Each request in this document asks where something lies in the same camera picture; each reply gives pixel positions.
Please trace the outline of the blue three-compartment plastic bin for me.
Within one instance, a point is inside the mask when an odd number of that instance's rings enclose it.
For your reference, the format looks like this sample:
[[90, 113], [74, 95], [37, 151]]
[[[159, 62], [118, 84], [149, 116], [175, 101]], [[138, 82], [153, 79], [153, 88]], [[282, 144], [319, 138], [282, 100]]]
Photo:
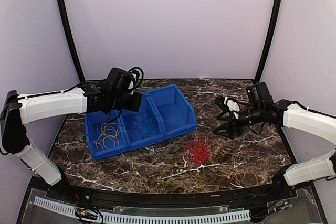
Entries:
[[85, 115], [86, 140], [95, 160], [148, 147], [196, 128], [195, 110], [175, 84], [143, 92], [139, 112]]

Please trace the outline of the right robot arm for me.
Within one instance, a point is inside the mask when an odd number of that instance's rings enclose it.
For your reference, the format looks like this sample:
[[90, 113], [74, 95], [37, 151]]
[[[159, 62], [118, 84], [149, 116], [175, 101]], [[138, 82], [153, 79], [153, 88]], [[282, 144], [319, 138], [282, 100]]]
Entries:
[[[297, 101], [273, 102], [272, 97], [267, 97], [252, 100], [241, 109], [242, 103], [236, 99], [218, 96], [215, 104], [222, 110], [217, 119], [223, 121], [213, 130], [215, 135], [233, 139], [242, 134], [244, 127], [273, 124], [300, 130], [335, 144], [335, 116], [312, 110]], [[268, 187], [268, 195], [278, 200], [287, 193], [288, 187], [328, 177], [335, 178], [335, 151], [284, 167], [274, 176], [275, 183]]]

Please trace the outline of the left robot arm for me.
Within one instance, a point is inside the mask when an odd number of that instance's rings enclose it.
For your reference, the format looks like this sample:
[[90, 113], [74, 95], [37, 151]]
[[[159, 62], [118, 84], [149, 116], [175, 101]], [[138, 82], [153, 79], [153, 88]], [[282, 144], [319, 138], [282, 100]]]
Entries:
[[46, 93], [7, 94], [1, 112], [1, 154], [18, 157], [48, 185], [63, 201], [74, 197], [74, 189], [61, 169], [29, 137], [29, 132], [47, 123], [60, 122], [68, 114], [87, 114], [112, 110], [137, 112], [141, 94], [131, 88], [100, 87], [94, 82], [82, 82], [68, 90]]

